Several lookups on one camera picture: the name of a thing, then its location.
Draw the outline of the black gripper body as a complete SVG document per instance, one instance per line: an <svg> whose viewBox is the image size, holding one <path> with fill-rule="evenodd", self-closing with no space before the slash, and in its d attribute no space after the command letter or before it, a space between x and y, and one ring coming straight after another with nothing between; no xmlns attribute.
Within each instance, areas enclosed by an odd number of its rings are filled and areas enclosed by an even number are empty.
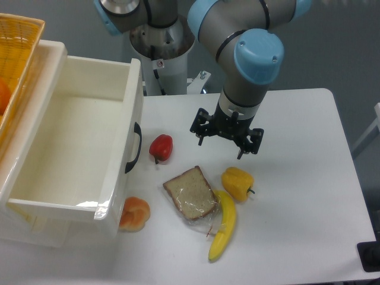
<svg viewBox="0 0 380 285"><path fill-rule="evenodd" d="M235 111L227 114L218 102L212 119L212 133L227 140L244 141L256 133L250 129L252 121L253 118L240 120Z"/></svg>

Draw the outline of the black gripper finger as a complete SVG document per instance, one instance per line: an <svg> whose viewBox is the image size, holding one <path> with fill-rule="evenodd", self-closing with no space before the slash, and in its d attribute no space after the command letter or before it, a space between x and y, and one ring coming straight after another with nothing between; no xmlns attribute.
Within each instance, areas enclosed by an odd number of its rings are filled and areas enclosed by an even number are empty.
<svg viewBox="0 0 380 285"><path fill-rule="evenodd" d="M258 154L264 136L261 128L248 129L245 134L236 138L239 147L237 159L240 160L244 154Z"/></svg>
<svg viewBox="0 0 380 285"><path fill-rule="evenodd" d="M205 137L216 135L214 116L210 115L205 109L199 108L190 127L190 132L195 134L198 138L198 145L202 145Z"/></svg>

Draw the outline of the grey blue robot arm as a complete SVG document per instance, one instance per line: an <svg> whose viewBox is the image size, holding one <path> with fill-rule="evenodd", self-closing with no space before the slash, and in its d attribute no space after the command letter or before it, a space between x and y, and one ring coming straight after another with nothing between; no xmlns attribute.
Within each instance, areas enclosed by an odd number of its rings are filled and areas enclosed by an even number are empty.
<svg viewBox="0 0 380 285"><path fill-rule="evenodd" d="M270 32L311 7L311 1L195 1L187 16L178 1L95 1L108 32L129 34L140 57L149 96L183 94L189 51L202 44L226 75L213 114L200 109L191 132L200 140L219 136L240 154L256 154L264 135L251 123L284 58Z"/></svg>

